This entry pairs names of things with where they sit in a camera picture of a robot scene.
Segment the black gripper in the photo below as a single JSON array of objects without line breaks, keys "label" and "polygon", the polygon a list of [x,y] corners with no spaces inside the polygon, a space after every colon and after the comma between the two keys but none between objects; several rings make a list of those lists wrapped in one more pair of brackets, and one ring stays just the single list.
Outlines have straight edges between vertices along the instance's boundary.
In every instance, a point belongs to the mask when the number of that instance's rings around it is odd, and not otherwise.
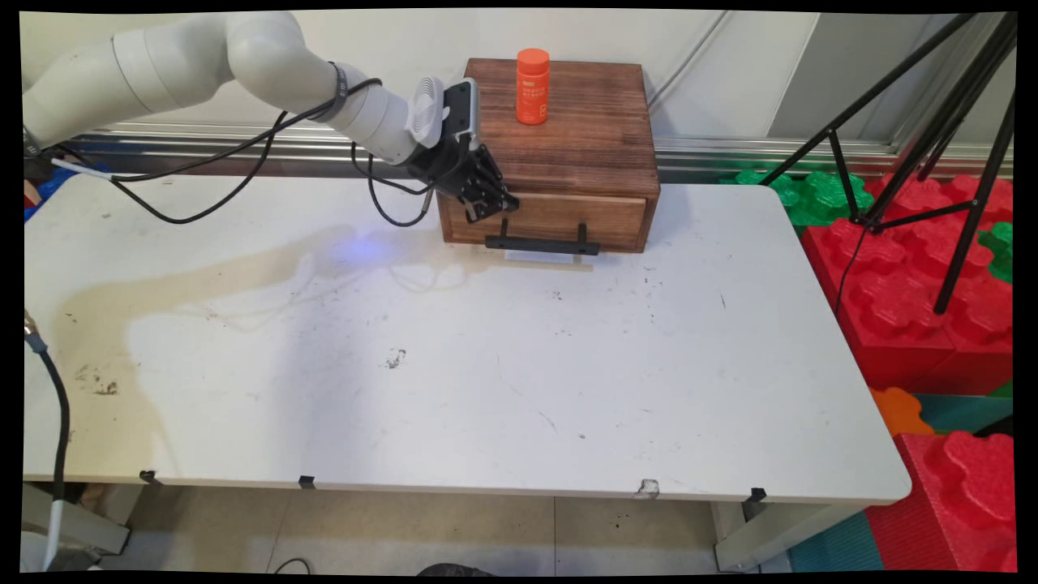
[{"label": "black gripper", "polygon": [[416,149],[405,160],[405,170],[438,192],[462,197],[467,222],[480,222],[521,206],[520,200],[508,191],[490,149],[483,143],[473,145],[469,136],[446,136],[434,147]]}]

